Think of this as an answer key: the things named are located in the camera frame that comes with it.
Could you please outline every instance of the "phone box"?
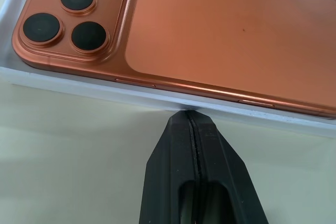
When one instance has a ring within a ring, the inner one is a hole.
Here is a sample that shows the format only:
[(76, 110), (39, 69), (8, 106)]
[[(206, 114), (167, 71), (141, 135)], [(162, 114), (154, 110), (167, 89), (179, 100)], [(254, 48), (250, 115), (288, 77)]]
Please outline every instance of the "phone box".
[(32, 68), (15, 54), (11, 42), (25, 1), (6, 0), (0, 11), (0, 76), (13, 84), (161, 110), (193, 109), (212, 117), (246, 124), (336, 137), (336, 120)]

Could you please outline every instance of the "copper smartphone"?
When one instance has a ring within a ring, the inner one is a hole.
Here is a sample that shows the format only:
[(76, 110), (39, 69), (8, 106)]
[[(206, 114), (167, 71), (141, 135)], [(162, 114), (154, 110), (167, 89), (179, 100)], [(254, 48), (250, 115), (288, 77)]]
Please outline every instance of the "copper smartphone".
[(27, 0), (50, 71), (336, 118), (336, 0)]

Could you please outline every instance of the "phone back panel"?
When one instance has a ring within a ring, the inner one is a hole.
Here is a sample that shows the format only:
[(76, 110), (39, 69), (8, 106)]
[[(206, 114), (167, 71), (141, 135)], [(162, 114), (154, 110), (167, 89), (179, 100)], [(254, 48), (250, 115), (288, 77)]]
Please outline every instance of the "phone back panel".
[(137, 0), (135, 71), (336, 107), (336, 0)]

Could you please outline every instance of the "phone side button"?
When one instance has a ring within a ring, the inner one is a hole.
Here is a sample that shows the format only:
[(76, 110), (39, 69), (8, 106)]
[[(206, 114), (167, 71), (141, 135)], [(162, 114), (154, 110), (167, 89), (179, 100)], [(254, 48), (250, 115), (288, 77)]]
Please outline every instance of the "phone side button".
[(248, 101), (248, 100), (239, 100), (238, 102), (243, 103), (243, 104), (248, 104), (248, 105), (254, 105), (254, 106), (275, 108), (273, 104), (263, 103), (263, 102), (254, 102), (254, 101)]
[(146, 87), (146, 88), (156, 88), (155, 85), (142, 83), (142, 82), (127, 81), (127, 80), (122, 80), (122, 79), (115, 79), (115, 81), (118, 82), (118, 83), (123, 83), (123, 84), (128, 84), (128, 85), (142, 86), (142, 87)]

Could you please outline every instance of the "volume button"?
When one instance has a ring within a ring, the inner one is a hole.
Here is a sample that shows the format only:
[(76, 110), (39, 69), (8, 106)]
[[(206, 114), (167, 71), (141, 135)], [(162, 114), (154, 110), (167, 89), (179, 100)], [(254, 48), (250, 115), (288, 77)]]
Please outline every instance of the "volume button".
[(128, 84), (128, 85), (142, 86), (146, 88), (156, 88), (156, 86), (153, 84), (147, 84), (147, 83), (142, 83), (142, 82), (127, 81), (127, 80), (122, 80), (122, 79), (115, 79), (115, 81), (118, 83), (123, 83), (123, 84)]

